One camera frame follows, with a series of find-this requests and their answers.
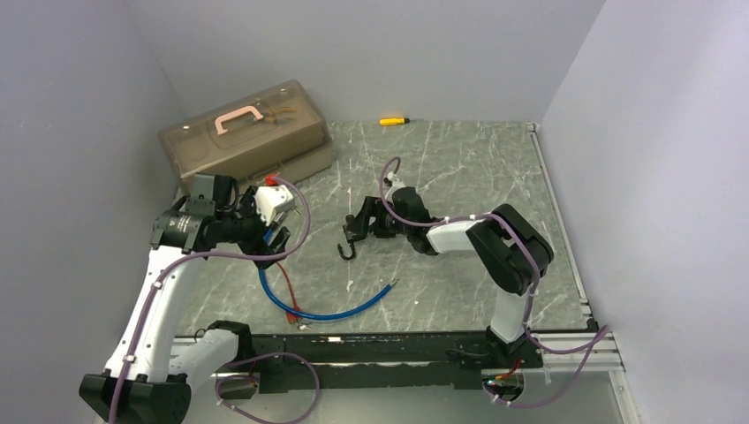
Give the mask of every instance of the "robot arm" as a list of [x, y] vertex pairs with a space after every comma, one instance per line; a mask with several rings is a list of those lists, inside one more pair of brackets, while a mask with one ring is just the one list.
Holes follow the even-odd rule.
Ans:
[[[415, 188], [404, 185], [394, 173], [391, 172], [384, 183], [390, 188], [385, 194], [385, 201], [399, 216], [416, 223], [441, 221], [429, 214]], [[511, 205], [500, 205], [492, 214], [504, 219], [520, 236], [538, 264], [541, 275], [545, 275], [547, 266], [554, 259], [554, 252], [549, 243]], [[533, 272], [526, 257], [520, 252], [519, 247], [511, 242], [509, 234], [499, 223], [484, 219], [447, 223], [430, 228], [415, 227], [393, 218], [379, 198], [367, 196], [361, 211], [356, 216], [346, 217], [344, 235], [351, 246], [352, 254], [344, 255], [339, 245], [341, 257], [346, 260], [353, 259], [356, 256], [354, 242], [365, 239], [369, 233], [377, 238], [405, 234], [413, 249], [421, 254], [476, 252], [497, 285], [496, 309], [490, 325], [491, 332], [505, 345], [504, 354], [509, 354], [513, 350], [512, 345], [523, 342], [523, 316], [530, 295], [529, 287]]]
[[[230, 205], [232, 188], [234, 202]], [[102, 373], [86, 375], [81, 397], [105, 420], [123, 361], [130, 362], [123, 378], [117, 416], [126, 423], [179, 423], [194, 393], [219, 367], [254, 356], [249, 326], [214, 322], [200, 342], [176, 358], [170, 357], [178, 320], [184, 312], [204, 260], [186, 261], [159, 286], [148, 309], [143, 334], [132, 355], [128, 347], [135, 337], [140, 311], [157, 277], [168, 265], [185, 255], [207, 252], [217, 243], [237, 243], [244, 254], [278, 254], [285, 249], [289, 231], [281, 227], [275, 239], [263, 236], [276, 228], [294, 207], [294, 196], [285, 186], [251, 186], [239, 196], [234, 178], [196, 175], [190, 197], [183, 197], [156, 219], [148, 256], [148, 269], [125, 333], [107, 360]], [[257, 261], [265, 269], [273, 261]]]

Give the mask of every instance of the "toolbox lid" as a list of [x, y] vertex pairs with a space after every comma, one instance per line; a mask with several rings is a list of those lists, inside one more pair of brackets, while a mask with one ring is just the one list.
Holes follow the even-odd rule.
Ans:
[[161, 130], [159, 139], [185, 178], [273, 140], [297, 133], [304, 137], [322, 125], [293, 79]]

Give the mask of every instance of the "toolbox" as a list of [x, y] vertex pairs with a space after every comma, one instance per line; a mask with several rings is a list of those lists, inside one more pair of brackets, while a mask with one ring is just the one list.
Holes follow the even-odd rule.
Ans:
[[296, 80], [159, 132], [183, 193], [196, 173], [255, 182], [277, 172], [297, 182], [332, 164], [325, 118]]

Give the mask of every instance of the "wall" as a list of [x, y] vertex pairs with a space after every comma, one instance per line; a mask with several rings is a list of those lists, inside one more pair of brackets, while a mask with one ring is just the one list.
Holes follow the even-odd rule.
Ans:
[[745, 422], [749, 4], [609, 0], [541, 126], [645, 422]]
[[78, 398], [140, 289], [183, 117], [119, 1], [0, 4], [2, 422], [91, 422]]
[[604, 0], [126, 0], [188, 114], [289, 79], [329, 120], [538, 122]]

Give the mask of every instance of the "table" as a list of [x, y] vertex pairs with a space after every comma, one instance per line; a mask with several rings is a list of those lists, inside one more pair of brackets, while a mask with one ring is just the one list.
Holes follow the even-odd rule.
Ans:
[[[308, 332], [350, 333], [485, 329], [494, 313], [496, 286], [473, 253], [417, 254], [405, 237], [357, 243], [358, 258], [343, 261], [344, 217], [356, 215], [366, 195], [377, 195], [377, 176], [393, 155], [398, 176], [415, 186], [433, 216], [489, 211], [510, 203], [550, 243], [555, 259], [541, 280], [531, 325], [535, 329], [583, 329], [585, 318], [565, 237], [548, 181], [526, 123], [376, 122], [330, 123], [332, 167], [299, 183], [312, 208], [312, 230], [302, 248], [284, 261], [299, 305], [317, 314], [343, 312], [374, 296], [393, 278], [397, 286], [355, 317], [315, 323]], [[284, 223], [291, 246], [302, 217]], [[235, 246], [218, 247], [237, 251]], [[291, 304], [277, 267], [268, 271], [279, 299]], [[246, 322], [254, 334], [288, 334], [283, 311], [265, 296], [250, 261], [211, 258], [199, 276], [179, 335], [192, 335], [215, 320]]]

